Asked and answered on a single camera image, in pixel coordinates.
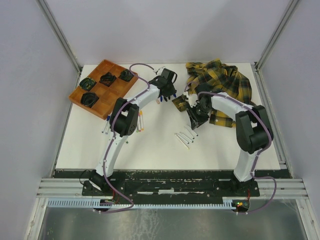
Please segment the pink cap white marker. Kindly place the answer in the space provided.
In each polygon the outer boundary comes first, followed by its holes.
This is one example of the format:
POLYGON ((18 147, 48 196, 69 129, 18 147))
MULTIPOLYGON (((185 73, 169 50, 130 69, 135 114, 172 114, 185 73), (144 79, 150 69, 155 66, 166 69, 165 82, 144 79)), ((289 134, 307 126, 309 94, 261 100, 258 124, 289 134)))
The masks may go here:
POLYGON ((187 146, 187 144, 177 135, 177 133, 175 133, 174 135, 175 135, 175 137, 178 139, 178 141, 179 141, 182 145, 184 145, 188 150, 190 149, 190 148, 187 146))

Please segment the yellow cap marker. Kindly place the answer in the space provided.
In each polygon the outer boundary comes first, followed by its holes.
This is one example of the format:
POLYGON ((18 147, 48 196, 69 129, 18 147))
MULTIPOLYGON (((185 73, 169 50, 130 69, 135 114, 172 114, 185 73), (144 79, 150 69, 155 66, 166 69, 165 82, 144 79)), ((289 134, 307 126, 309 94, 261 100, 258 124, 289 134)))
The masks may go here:
POLYGON ((143 118, 143 111, 142 110, 140 110, 139 115, 140 115, 140 129, 141 129, 141 131, 144 131, 144 118, 143 118))

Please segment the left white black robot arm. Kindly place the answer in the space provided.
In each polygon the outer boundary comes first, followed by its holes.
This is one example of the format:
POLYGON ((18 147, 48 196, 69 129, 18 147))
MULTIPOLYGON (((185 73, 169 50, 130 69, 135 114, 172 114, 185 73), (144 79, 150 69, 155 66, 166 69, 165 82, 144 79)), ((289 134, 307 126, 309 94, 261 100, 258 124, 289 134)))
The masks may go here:
POLYGON ((177 77, 175 72, 162 68, 160 74, 148 81, 147 87, 136 96, 116 100, 109 119, 111 135, 108 146, 97 167, 89 175, 89 182, 99 195, 106 195, 111 189, 111 183, 106 178, 112 176, 123 144, 135 132, 140 110, 158 98, 168 100, 175 95, 177 90, 174 82, 177 77))

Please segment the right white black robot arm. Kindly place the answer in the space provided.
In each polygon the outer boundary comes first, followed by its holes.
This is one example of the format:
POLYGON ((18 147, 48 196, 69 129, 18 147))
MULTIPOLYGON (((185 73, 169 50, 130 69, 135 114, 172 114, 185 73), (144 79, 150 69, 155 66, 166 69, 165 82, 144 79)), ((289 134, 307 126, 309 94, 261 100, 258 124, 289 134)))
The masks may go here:
POLYGON ((265 107, 242 103, 226 92, 209 91, 205 83, 195 88, 195 93, 183 93, 187 102, 187 114, 192 130, 209 120, 212 110, 220 111, 235 122, 236 140, 240 147, 237 165, 229 183, 231 193, 242 195, 248 189, 247 182, 255 177, 255 168, 261 153, 274 139, 265 107))

